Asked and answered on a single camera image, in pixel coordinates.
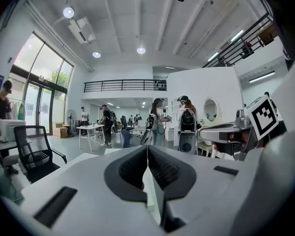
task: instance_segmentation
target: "ceiling light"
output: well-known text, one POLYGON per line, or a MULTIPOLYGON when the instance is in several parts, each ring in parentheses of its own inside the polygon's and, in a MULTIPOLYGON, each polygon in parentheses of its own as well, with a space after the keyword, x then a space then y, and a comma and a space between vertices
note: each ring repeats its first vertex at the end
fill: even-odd
POLYGON ((63 15, 66 18, 72 18, 74 16, 74 9, 67 7, 66 9, 63 10, 63 15))
POLYGON ((262 79, 264 79, 264 78, 266 78, 266 77, 269 77, 269 76, 271 76, 271 75, 274 75, 274 74, 275 74, 275 72, 267 73, 267 74, 265 74, 265 75, 262 75, 262 76, 260 76, 260 77, 255 78, 255 79, 253 79, 253 80, 250 80, 249 83, 253 83, 253 82, 255 82, 255 81, 262 80, 262 79))
POLYGON ((242 35, 242 33, 244 32, 244 30, 242 29, 239 33, 237 33, 236 35, 235 35, 235 37, 233 37, 232 39, 231 39, 231 42, 233 42, 235 39, 237 39, 240 35, 242 35))
POLYGON ((101 57, 101 54, 99 52, 94 52, 92 55, 94 58, 97 58, 97 59, 101 57))
POLYGON ((212 57, 210 57, 210 58, 208 59, 208 61, 211 61, 211 60, 214 59, 217 55, 218 55, 218 53, 214 54, 212 57))
POLYGON ((138 52, 138 54, 143 54, 143 53, 146 52, 146 49, 145 49, 144 47, 139 47, 139 48, 137 49, 137 52, 138 52))

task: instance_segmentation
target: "chair seat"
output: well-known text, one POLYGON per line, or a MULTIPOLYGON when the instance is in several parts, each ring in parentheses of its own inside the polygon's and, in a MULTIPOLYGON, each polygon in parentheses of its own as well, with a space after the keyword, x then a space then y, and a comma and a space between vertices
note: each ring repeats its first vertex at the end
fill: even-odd
POLYGON ((59 168, 60 167, 57 164, 45 163, 41 166, 35 167, 34 169, 28 170, 28 179, 31 183, 35 183, 59 168))

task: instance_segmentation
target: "round ceiling light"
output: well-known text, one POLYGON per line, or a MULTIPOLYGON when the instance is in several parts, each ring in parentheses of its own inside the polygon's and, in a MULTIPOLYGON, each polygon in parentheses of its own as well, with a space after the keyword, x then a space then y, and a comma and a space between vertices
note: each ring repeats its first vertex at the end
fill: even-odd
POLYGON ((138 52, 138 54, 143 54, 143 53, 146 52, 146 49, 145 49, 144 47, 139 47, 139 48, 137 49, 137 52, 138 52))
POLYGON ((94 58, 97 58, 97 59, 101 57, 101 54, 99 52, 94 52, 92 55, 94 58))
POLYGON ((63 15, 66 18, 72 18, 74 16, 74 9, 67 7, 66 9, 63 10, 63 15))

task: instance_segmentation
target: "chair backrest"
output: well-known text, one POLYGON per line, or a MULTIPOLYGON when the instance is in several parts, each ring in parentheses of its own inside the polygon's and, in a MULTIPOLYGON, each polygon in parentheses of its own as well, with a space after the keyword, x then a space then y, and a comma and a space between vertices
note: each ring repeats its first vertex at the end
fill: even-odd
POLYGON ((44 126, 18 126, 14 128, 20 160, 26 170, 53 160, 44 126))

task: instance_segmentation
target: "shoe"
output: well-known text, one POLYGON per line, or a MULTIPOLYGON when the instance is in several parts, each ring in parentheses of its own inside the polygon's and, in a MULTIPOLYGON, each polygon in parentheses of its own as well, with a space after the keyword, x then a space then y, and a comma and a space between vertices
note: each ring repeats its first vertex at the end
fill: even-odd
POLYGON ((12 174, 18 174, 19 171, 17 169, 15 169, 13 166, 8 166, 7 172, 9 175, 12 175, 12 174))

